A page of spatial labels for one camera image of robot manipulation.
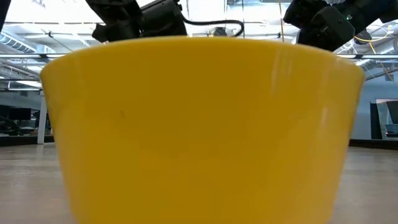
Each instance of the white wall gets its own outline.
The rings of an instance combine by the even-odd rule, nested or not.
[[[0,105],[39,110],[40,104],[39,92],[28,92],[28,96],[21,96],[20,93],[0,93]]]
[[[395,82],[387,82],[384,77],[365,82],[351,135],[352,139],[371,139],[370,103],[376,103],[377,99],[398,99],[398,75],[394,78]]]

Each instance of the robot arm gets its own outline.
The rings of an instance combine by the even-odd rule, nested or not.
[[[179,0],[156,0],[142,8],[136,0],[86,1],[105,23],[93,32],[100,42],[187,34]]]
[[[1,0],[0,1],[0,31],[4,25],[4,21],[6,20],[7,11],[10,7],[11,0]]]
[[[300,28],[298,44],[334,51],[375,20],[398,19],[397,0],[346,0],[329,5],[324,0],[293,0],[284,21]]]

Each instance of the metal frame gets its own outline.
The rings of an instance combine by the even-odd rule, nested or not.
[[[0,58],[59,58],[66,54],[0,54]],[[398,54],[338,54],[348,59],[398,59]]]
[[[47,105],[45,104],[44,92],[41,91],[42,102],[40,105],[39,130],[37,130],[37,144],[44,144],[45,122],[47,118]]]
[[[40,82],[39,79],[34,79],[34,78],[0,78],[0,82],[17,82],[17,81]]]

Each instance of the table surface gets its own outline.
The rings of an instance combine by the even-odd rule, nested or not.
[[[330,223],[397,223],[398,151],[351,148]],[[74,224],[53,144],[0,148],[0,223]]]

